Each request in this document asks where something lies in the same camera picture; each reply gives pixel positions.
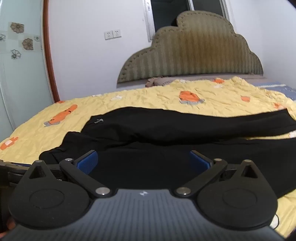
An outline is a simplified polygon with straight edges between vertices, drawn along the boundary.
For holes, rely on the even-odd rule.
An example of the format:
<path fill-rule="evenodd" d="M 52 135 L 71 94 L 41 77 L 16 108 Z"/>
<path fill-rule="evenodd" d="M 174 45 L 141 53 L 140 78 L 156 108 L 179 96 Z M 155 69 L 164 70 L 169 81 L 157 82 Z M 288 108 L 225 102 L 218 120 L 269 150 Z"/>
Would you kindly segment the black trousers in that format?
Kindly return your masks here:
<path fill-rule="evenodd" d="M 230 164 L 255 162 L 277 197 L 295 189 L 295 130 L 287 110 L 231 118 L 148 108 L 94 115 L 80 132 L 40 154 L 47 164 L 77 159 L 90 150 L 99 162 L 90 176 L 111 189 L 177 188 L 195 176 L 192 150 Z"/>

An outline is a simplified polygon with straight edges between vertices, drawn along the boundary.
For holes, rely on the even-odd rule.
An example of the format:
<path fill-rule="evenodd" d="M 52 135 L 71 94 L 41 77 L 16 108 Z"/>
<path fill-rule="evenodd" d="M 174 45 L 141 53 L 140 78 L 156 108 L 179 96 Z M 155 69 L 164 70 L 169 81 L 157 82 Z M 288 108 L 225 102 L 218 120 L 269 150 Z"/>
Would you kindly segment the yellow carrot print bedsheet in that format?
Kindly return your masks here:
<path fill-rule="evenodd" d="M 177 188 L 111 189 L 77 169 L 76 159 L 39 158 L 92 116 L 128 107 L 223 118 L 287 110 L 295 120 L 291 99 L 239 77 L 175 80 L 52 104 L 1 142 L 3 240 L 283 239 L 271 227 L 281 197 L 250 159 L 211 159 L 210 169 Z"/>

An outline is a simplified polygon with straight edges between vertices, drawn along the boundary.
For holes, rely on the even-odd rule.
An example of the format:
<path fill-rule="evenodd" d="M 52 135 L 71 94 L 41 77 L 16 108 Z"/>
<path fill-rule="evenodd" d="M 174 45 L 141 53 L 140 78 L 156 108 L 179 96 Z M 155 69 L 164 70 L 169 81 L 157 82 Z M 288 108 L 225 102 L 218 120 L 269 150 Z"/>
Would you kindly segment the brown grey pillow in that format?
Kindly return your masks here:
<path fill-rule="evenodd" d="M 174 77 L 152 77 L 149 78 L 146 83 L 145 83 L 145 87 L 153 87 L 153 86 L 165 86 L 168 85 L 170 83 L 172 83 L 173 81 L 175 81 L 176 79 L 182 79 L 183 76 L 174 76 Z"/>

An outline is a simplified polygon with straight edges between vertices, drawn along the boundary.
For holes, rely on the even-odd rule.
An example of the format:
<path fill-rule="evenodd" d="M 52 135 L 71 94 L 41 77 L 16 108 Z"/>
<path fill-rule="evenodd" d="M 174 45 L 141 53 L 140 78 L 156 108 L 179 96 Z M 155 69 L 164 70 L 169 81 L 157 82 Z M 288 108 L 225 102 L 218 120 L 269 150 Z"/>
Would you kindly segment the frosted glass floral sliding door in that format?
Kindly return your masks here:
<path fill-rule="evenodd" d="M 42 17 L 43 1 L 1 1 L 1 140 L 53 104 Z"/>

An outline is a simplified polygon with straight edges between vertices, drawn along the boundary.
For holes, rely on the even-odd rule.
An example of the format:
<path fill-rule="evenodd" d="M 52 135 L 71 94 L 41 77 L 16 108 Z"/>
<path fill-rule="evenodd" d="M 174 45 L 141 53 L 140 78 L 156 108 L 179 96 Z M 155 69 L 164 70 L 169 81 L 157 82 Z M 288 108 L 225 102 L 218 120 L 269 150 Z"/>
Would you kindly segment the blue striped mattress cover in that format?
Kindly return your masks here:
<path fill-rule="evenodd" d="M 296 90 L 295 88 L 292 88 L 286 84 L 276 82 L 276 81 L 270 81 L 270 82 L 263 82 L 262 80 L 254 82 L 252 85 L 259 87 L 259 88 L 265 88 L 267 90 L 273 90 L 277 92 L 283 93 L 286 97 L 292 99 L 295 101 L 295 95 L 296 95 Z"/>

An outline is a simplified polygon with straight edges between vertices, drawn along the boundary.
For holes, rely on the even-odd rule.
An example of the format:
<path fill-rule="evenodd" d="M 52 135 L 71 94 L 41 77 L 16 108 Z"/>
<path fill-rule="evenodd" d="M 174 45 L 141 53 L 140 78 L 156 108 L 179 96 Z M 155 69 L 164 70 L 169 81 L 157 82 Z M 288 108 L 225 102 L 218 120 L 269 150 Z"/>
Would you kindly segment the olive green padded headboard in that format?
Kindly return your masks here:
<path fill-rule="evenodd" d="M 126 60 L 118 83 L 162 76 L 263 74 L 260 59 L 226 18 L 208 11 L 184 11 L 176 21 L 175 27 L 157 30 L 150 47 Z"/>

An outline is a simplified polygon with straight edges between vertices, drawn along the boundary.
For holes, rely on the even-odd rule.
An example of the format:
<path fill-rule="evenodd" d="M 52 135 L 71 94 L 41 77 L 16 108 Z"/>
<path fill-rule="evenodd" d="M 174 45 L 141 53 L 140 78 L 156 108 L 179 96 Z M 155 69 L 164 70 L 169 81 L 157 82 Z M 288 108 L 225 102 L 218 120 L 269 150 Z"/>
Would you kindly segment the white wall socket pair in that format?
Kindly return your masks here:
<path fill-rule="evenodd" d="M 112 30 L 112 31 L 104 32 L 105 40 L 110 40 L 110 39 L 115 39 L 120 37 L 121 37 L 121 30 Z"/>

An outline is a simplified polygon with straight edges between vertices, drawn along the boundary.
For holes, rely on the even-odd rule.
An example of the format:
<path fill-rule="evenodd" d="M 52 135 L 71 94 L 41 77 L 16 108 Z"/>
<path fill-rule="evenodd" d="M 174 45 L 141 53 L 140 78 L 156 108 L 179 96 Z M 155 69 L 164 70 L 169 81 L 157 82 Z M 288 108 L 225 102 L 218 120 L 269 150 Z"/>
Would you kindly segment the dark window with white frame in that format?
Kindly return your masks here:
<path fill-rule="evenodd" d="M 158 29 L 176 26 L 177 16 L 184 11 L 208 11 L 230 20 L 224 0 L 143 0 L 142 3 L 149 42 Z"/>

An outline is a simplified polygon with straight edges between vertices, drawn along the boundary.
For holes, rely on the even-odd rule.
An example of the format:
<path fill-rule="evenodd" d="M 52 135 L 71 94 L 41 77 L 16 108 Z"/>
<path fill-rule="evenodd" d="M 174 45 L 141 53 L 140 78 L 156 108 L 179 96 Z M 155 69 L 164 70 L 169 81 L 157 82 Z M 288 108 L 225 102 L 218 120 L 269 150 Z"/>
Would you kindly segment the brown wooden door frame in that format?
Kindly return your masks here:
<path fill-rule="evenodd" d="M 50 85 L 54 102 L 59 102 L 60 97 L 58 94 L 58 89 L 55 81 L 53 62 L 52 62 L 52 56 L 51 56 L 51 48 L 50 48 L 50 39 L 49 39 L 49 0 L 43 1 L 42 27 L 43 27 L 44 56 L 45 56 L 46 69 L 48 73 L 49 85 Z"/>

